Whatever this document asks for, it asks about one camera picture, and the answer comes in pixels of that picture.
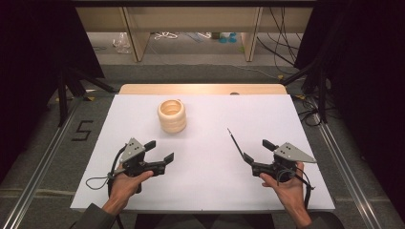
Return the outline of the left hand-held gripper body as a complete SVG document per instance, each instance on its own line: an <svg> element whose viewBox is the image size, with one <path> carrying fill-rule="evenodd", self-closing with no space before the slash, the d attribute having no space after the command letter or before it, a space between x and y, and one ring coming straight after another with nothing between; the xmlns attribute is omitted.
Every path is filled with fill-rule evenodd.
<svg viewBox="0 0 405 229"><path fill-rule="evenodd" d="M132 137L121 156L123 173L128 177L136 177L146 171L152 171L154 177L164 175L166 165L163 165L162 161L146 162L144 160L146 153L144 145Z"/></svg>

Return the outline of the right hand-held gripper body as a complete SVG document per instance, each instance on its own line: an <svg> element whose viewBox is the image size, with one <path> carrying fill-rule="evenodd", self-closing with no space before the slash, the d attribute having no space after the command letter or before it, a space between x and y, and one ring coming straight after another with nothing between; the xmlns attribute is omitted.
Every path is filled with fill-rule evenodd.
<svg viewBox="0 0 405 229"><path fill-rule="evenodd" d="M258 177L261 173L270 175L278 182L287 182L292 179L297 171L297 161L316 163L316 159L309 156L291 143L284 143L272 152L273 162L264 164L253 162L251 164L252 175Z"/></svg>

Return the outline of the thin black pen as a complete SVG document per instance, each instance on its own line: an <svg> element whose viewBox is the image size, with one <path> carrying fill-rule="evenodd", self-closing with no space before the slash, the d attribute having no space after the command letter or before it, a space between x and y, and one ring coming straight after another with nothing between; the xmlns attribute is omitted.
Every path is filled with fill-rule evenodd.
<svg viewBox="0 0 405 229"><path fill-rule="evenodd" d="M231 131L228 128L227 128L227 131L228 131L233 143L235 144L235 147L237 148L239 154L241 155L242 158L244 158L244 152L241 150L241 148L240 148L237 140L235 139L234 135L231 133Z"/></svg>

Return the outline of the person's left hand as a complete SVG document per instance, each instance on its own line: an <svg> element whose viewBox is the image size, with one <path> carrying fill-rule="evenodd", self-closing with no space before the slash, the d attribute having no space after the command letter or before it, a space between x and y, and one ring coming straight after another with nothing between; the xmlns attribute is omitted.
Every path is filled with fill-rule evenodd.
<svg viewBox="0 0 405 229"><path fill-rule="evenodd" d="M109 200L104 208L120 212L127 205L130 197L136 193L141 183L153 174L152 171L146 171L136 177L128 177L124 174L116 176Z"/></svg>

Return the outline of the person's right hand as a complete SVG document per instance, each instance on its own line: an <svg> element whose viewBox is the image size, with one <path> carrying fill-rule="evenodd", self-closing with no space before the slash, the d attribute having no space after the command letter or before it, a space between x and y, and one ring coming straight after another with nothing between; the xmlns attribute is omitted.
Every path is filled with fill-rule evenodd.
<svg viewBox="0 0 405 229"><path fill-rule="evenodd" d="M284 183L278 183L265 173L261 173L260 178L264 181L262 183L264 187L271 187L274 190L288 213L298 209L306 210L303 184L297 177Z"/></svg>

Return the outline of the black metal stand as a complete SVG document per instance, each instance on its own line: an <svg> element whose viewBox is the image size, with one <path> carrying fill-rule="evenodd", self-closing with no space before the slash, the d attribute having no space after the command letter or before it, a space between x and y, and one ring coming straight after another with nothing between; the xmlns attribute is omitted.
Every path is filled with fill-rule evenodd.
<svg viewBox="0 0 405 229"><path fill-rule="evenodd" d="M287 86L290 83L298 80L301 77L305 77L303 85L301 86L301 91L304 94L312 94L315 90L318 91L318 104L317 110L320 116L320 121L327 123L326 118L326 72L324 70L322 61L315 58L310 64L299 72L293 74L285 80L281 81L283 86Z"/></svg>
<svg viewBox="0 0 405 229"><path fill-rule="evenodd" d="M65 67L58 76L57 91L59 98L59 124L62 126L68 118L68 99L66 89L69 89L74 97L83 97L86 93L81 80L90 82L108 93L117 93L117 90L108 84L91 77L82 70Z"/></svg>

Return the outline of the person's legs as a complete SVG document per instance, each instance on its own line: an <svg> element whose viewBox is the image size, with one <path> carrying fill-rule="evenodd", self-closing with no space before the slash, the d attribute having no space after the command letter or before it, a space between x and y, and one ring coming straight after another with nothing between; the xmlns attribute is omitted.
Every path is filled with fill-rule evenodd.
<svg viewBox="0 0 405 229"><path fill-rule="evenodd" d="M271 214L138 214L135 229L275 229Z"/></svg>

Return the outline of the clear plastic bag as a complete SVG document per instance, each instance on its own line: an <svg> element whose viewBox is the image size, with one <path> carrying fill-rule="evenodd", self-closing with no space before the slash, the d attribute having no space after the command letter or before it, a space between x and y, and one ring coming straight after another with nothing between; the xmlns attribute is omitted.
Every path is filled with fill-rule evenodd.
<svg viewBox="0 0 405 229"><path fill-rule="evenodd" d="M131 45L128 40L126 32L121 32L118 35L118 38L113 40L113 47L116 49L118 53L129 54L132 52Z"/></svg>

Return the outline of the blue plastic items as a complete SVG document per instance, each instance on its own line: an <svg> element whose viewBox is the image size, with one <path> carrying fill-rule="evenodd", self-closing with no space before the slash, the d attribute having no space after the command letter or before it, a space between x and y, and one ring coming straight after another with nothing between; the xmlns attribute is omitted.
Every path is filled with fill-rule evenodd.
<svg viewBox="0 0 405 229"><path fill-rule="evenodd" d="M221 32L219 42L220 43L236 43L237 42L236 33L235 32Z"/></svg>

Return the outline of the black curtain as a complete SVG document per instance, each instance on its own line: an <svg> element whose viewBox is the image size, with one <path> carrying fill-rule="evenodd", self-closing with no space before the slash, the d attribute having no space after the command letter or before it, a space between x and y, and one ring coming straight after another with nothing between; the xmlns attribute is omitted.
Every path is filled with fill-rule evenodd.
<svg viewBox="0 0 405 229"><path fill-rule="evenodd" d="M295 67L323 58L335 104L405 222L405 0L317 0Z"/></svg>
<svg viewBox="0 0 405 229"><path fill-rule="evenodd" d="M66 68L103 76L75 7L57 0L0 0L0 182Z"/></svg>

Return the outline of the light wooden desk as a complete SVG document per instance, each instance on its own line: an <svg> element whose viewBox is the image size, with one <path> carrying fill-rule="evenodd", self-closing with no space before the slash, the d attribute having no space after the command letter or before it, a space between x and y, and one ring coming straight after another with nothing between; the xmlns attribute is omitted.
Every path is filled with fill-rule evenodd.
<svg viewBox="0 0 405 229"><path fill-rule="evenodd" d="M239 32L245 60L253 60L256 36L276 32L303 33L312 8L297 7L83 7L78 16L87 32L125 32L136 62L142 60L150 34L174 32Z"/></svg>

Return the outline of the aluminium floor rail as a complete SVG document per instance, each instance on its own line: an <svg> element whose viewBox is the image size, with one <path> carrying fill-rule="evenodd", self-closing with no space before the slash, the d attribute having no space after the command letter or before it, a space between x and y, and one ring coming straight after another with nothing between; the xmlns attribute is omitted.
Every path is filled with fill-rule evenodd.
<svg viewBox="0 0 405 229"><path fill-rule="evenodd" d="M69 129L72 119L75 116L75 111L79 104L81 103L82 98L74 98L71 102L71 108L68 109L65 119L58 124L52 140L47 145L47 149L44 151L39 162L36 164L35 170L32 172L28 183L22 189L21 192L17 194L17 201L13 205L10 213L8 214L4 224L0 229L18 229L22 219L26 215L37 188L41 184L44 176L48 172L50 165L53 161L53 158L57 154L59 146Z"/></svg>
<svg viewBox="0 0 405 229"><path fill-rule="evenodd" d="M343 178L346 187L351 194L352 200L368 229L382 229L375 211L367 200L365 193L362 191L357 179L355 178L347 160L345 159L337 141L335 140L330 127L321 120L319 114L314 118L319 123L320 133L324 138L331 156Z"/></svg>

